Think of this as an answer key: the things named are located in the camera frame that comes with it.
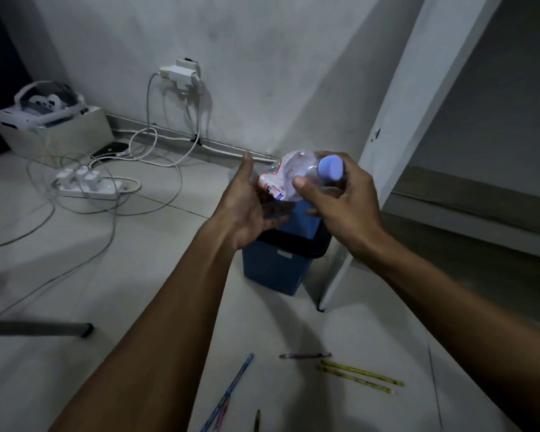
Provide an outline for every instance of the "pink pen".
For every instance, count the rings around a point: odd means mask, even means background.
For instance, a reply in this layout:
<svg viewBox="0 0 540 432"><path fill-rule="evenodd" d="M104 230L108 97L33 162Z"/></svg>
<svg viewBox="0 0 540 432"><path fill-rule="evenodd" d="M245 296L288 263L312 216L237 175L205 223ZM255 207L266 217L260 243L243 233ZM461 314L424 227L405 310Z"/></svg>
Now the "pink pen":
<svg viewBox="0 0 540 432"><path fill-rule="evenodd" d="M214 425L214 432L218 432L220 430L220 427L222 426L222 421L224 420L224 415L226 414L226 410L228 409L229 403L230 403L230 397L228 397L226 401L224 402L224 404L222 405L222 409L220 410L220 414L218 414L216 424Z"/></svg>
<svg viewBox="0 0 540 432"><path fill-rule="evenodd" d="M329 358L332 353L285 353L280 355L282 359L316 359Z"/></svg>

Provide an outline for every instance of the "blue pencil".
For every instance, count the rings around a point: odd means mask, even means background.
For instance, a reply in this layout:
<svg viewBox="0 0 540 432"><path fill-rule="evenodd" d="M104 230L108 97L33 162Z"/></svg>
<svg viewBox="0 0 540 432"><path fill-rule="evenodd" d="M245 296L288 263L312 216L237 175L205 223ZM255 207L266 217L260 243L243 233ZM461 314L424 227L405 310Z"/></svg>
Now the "blue pencil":
<svg viewBox="0 0 540 432"><path fill-rule="evenodd" d="M212 413L212 415L210 415L210 418L208 418L208 421L206 421L206 423L202 427L202 429L200 429L200 432L206 432L210 428L210 426L212 425L214 420L216 420L216 415L218 415L218 413L222 409L222 406L226 402L226 399L230 397L230 395L233 392L234 388L238 384L238 381L240 380L240 378L242 377L242 375L244 374L244 372L246 371L246 369L248 368L248 366L252 362L252 359L254 359L254 354L250 353L248 355L248 357L246 358L246 360L244 361L244 364L242 365L242 368L240 368L240 371L238 372L238 374L236 375L236 377L234 378L234 380L232 381L232 383L230 384L230 386L228 387L228 389L226 390L226 392L222 396L222 399L220 400L220 402L218 403L216 408L214 408L214 412Z"/></svg>

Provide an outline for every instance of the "white floor tile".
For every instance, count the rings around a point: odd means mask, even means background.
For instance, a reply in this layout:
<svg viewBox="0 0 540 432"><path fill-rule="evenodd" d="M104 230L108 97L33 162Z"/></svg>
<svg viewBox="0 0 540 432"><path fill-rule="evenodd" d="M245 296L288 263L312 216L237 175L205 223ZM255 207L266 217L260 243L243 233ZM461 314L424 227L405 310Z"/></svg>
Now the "white floor tile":
<svg viewBox="0 0 540 432"><path fill-rule="evenodd" d="M179 154L161 149L157 149L157 152L174 162L182 158ZM167 163L152 156L149 160ZM113 175L140 180L142 189L139 194L158 202L166 203L180 188L180 177L175 168L126 161L111 162L107 166ZM228 185L229 169L193 158L184 159L179 168L182 173L182 190L171 205L202 217L210 217Z"/></svg>
<svg viewBox="0 0 540 432"><path fill-rule="evenodd" d="M83 199L65 202L74 209L90 208ZM159 206L132 196L121 211ZM24 217L0 238L31 221ZM17 319L71 319L91 322L96 330L88 340L0 337L0 431L48 428L144 310L204 221L171 206L119 217L115 241L104 255L13 310L10 317ZM94 254L107 242L111 224L109 213L58 210L35 234L0 249L0 309Z"/></svg>
<svg viewBox="0 0 540 432"><path fill-rule="evenodd" d="M12 152L0 154L0 228L45 203L26 175L26 159ZM33 172L47 167L33 164Z"/></svg>
<svg viewBox="0 0 540 432"><path fill-rule="evenodd" d="M300 288L287 297L242 275L235 258L188 430L202 426L247 355L256 356L232 395L229 430L439 429L424 327L372 273L351 268L347 288L319 313ZM357 290L366 293L355 294ZM392 396L315 370L281 353L331 351L334 360L406 382Z"/></svg>

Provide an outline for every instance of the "bottle cap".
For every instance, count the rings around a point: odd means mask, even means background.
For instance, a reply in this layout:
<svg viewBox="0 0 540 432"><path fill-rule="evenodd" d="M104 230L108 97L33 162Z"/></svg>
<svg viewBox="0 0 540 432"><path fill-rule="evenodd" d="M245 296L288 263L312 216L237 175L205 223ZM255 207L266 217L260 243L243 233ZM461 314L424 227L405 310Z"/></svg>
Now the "bottle cap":
<svg viewBox="0 0 540 432"><path fill-rule="evenodd" d="M344 161L335 154L326 156L318 162L318 175L324 181L342 179L344 174Z"/></svg>

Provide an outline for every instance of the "fingernail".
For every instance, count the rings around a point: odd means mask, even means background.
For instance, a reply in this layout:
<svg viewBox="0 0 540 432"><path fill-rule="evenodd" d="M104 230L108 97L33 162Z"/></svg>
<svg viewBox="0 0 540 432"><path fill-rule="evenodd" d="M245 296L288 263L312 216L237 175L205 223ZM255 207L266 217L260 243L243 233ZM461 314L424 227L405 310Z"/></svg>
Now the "fingernail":
<svg viewBox="0 0 540 432"><path fill-rule="evenodd" d="M297 188L302 188L304 186L304 184L306 183L306 179L304 177L300 177L299 175L297 175L296 177L294 177L292 179L292 184Z"/></svg>

